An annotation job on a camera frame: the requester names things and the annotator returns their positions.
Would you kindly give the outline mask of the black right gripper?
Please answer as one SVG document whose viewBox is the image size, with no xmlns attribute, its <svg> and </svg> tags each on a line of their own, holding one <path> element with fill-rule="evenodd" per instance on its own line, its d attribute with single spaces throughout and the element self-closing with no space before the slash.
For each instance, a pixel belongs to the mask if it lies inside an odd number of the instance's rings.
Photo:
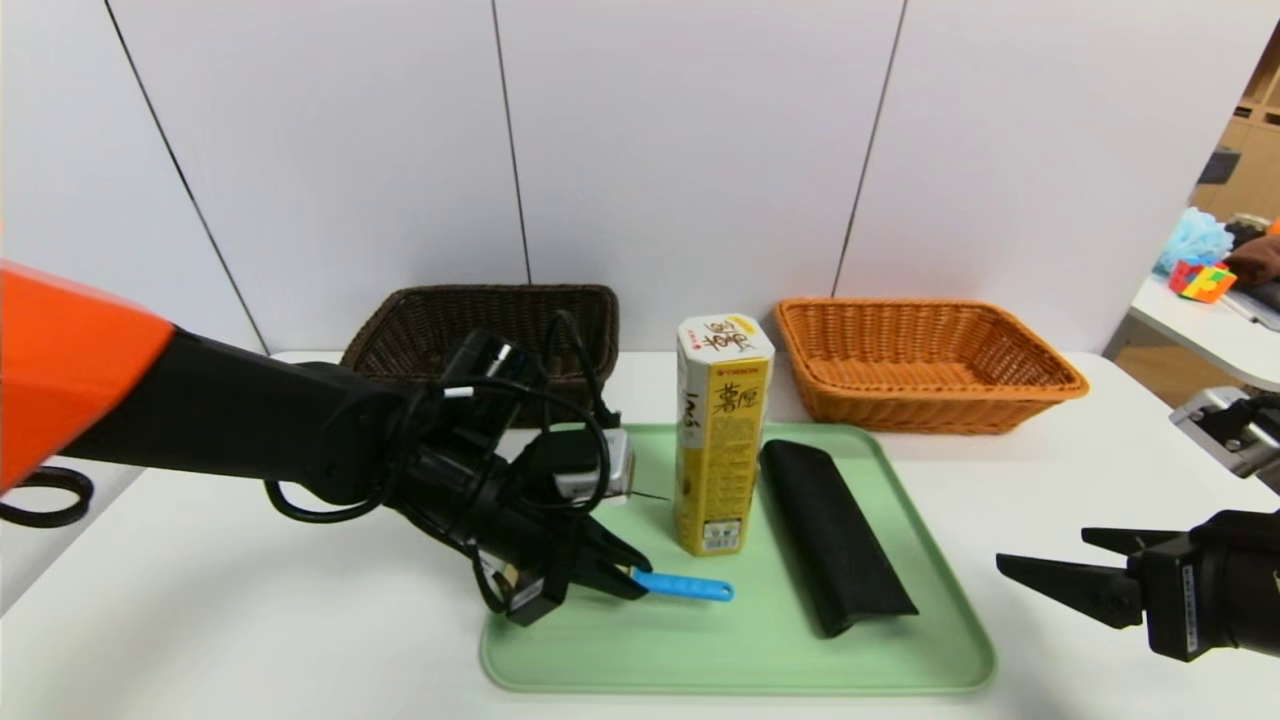
<svg viewBox="0 0 1280 720">
<path fill-rule="evenodd" d="M 1143 553 L 1140 584 L 1121 568 L 1010 553 L 995 561 L 1007 579 L 1112 629 L 1142 625 L 1146 610 L 1149 648 L 1157 655 L 1190 662 L 1231 648 L 1275 657 L 1277 536 L 1276 512 L 1236 510 L 1217 512 L 1187 533 L 1080 530 L 1087 544 L 1126 557 Z"/>
</svg>

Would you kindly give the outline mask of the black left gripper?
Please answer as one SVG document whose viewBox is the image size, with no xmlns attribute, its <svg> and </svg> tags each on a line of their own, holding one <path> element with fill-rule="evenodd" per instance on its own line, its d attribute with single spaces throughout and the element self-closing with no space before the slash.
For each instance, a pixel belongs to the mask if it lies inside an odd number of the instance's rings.
<svg viewBox="0 0 1280 720">
<path fill-rule="evenodd" d="M 484 482 L 463 495 L 445 533 L 468 560 L 489 611 L 520 626 L 557 610 L 570 580 L 627 601 L 649 593 L 632 574 L 653 570 L 648 556 L 564 500 L 506 498 L 499 483 Z M 577 533 L 591 559 L 571 569 Z"/>
</svg>

